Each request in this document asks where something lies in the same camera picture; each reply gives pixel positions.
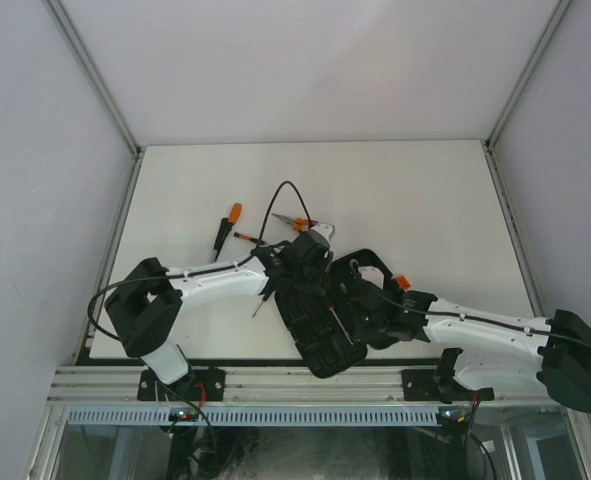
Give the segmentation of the claw hammer orange black handle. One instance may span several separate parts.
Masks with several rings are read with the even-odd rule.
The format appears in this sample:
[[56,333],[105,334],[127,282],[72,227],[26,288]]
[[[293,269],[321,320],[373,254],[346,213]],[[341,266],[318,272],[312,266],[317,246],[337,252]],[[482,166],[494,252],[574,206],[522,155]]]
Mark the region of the claw hammer orange black handle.
[[218,260],[224,243],[231,233],[234,225],[237,223],[241,212],[242,205],[240,203],[235,203],[232,206],[228,216],[221,219],[213,245],[213,262]]

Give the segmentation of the black plastic tool case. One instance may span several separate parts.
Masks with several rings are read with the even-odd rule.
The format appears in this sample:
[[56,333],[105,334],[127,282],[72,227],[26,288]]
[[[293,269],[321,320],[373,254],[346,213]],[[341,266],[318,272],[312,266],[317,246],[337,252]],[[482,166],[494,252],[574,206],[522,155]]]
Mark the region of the black plastic tool case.
[[323,293],[290,288],[276,293],[275,303],[304,364],[326,379],[362,362],[370,348],[401,340],[406,332],[394,326],[395,305],[410,289],[406,277],[361,249],[333,261]]

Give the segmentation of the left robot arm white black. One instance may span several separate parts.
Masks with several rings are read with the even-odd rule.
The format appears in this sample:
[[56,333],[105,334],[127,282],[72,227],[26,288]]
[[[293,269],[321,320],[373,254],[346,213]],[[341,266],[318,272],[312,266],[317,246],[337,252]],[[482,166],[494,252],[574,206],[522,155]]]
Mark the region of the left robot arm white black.
[[109,287],[104,303],[125,353],[151,370],[171,399],[190,395],[194,376],[170,339],[181,312],[237,296],[268,299],[279,292],[322,289],[332,261],[335,227],[318,223],[294,240],[254,248],[248,256],[198,268],[166,268],[151,257]]

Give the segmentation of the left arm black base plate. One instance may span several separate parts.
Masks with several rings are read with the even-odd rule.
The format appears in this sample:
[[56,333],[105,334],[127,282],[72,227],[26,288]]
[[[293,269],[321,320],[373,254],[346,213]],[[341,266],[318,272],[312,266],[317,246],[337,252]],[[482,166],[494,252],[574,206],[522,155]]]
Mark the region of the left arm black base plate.
[[179,402],[184,398],[193,403],[219,402],[223,399],[225,385],[226,372],[219,368],[193,370],[171,385],[164,384],[152,370],[146,369],[140,375],[137,400]]

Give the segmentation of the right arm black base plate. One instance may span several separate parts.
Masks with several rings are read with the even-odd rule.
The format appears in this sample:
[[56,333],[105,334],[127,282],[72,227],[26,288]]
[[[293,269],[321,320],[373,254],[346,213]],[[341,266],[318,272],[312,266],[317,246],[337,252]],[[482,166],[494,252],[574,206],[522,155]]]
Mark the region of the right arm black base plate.
[[448,377],[440,377],[430,369],[405,369],[401,372],[402,388],[406,401],[440,401],[445,404],[495,399],[492,388],[470,390]]

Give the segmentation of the small precision screwdriver orange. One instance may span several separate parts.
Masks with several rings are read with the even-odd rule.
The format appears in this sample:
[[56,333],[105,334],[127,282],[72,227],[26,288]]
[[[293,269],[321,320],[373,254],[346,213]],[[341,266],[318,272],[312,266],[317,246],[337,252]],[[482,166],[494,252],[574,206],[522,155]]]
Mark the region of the small precision screwdriver orange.
[[257,308],[254,310],[251,318],[255,318],[257,316],[257,314],[259,313],[260,309],[266,304],[266,302],[268,301],[269,298],[270,298],[270,294],[264,295],[261,298],[261,300],[260,300]]

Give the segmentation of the long nose pliers orange handles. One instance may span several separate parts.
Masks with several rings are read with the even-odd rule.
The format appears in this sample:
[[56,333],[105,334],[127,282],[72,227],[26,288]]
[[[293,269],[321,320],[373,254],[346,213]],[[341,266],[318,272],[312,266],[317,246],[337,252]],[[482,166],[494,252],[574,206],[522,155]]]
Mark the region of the long nose pliers orange handles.
[[274,217],[275,219],[279,220],[280,222],[288,225],[294,232],[297,232],[297,233],[302,233],[304,231],[307,231],[310,228],[310,226],[312,225],[312,222],[307,218],[301,218],[301,217],[295,218],[292,216],[277,214],[277,213],[272,213],[271,216]]

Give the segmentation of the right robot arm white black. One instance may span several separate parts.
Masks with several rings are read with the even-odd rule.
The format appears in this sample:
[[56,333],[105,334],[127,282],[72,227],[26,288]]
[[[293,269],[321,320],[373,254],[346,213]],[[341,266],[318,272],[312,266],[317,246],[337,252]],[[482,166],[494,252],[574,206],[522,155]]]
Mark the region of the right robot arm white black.
[[359,280],[350,289],[357,338],[378,347],[419,341],[443,346],[436,391],[531,390],[591,414],[591,327],[577,314],[510,317],[434,294],[385,290]]

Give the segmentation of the small screwdriver orange black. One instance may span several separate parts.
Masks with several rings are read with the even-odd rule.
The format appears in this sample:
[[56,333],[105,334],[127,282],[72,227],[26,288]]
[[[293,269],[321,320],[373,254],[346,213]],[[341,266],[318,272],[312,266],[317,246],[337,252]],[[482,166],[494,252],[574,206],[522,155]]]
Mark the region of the small screwdriver orange black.
[[267,243],[265,241],[263,241],[263,240],[261,240],[259,238],[248,236],[248,235],[242,234],[242,233],[237,232],[237,231],[236,232],[233,232],[233,236],[235,238],[237,238],[237,239],[240,239],[240,240],[243,240],[243,241],[247,241],[247,242],[253,243],[253,244],[258,245],[258,246],[267,245]]

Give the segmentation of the large screwdriver black orange handle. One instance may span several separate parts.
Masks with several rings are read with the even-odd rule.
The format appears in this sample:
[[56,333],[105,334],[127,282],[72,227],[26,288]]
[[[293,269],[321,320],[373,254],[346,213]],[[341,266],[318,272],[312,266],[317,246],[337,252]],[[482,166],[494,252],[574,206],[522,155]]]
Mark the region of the large screwdriver black orange handle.
[[340,320],[336,310],[335,310],[335,306],[330,306],[329,307],[329,312],[332,314],[333,318],[335,319],[336,323],[338,324],[341,332],[343,333],[344,337],[346,338],[347,342],[349,343],[349,345],[354,345],[353,340],[348,332],[348,330],[345,328],[344,324],[342,323],[342,321]]

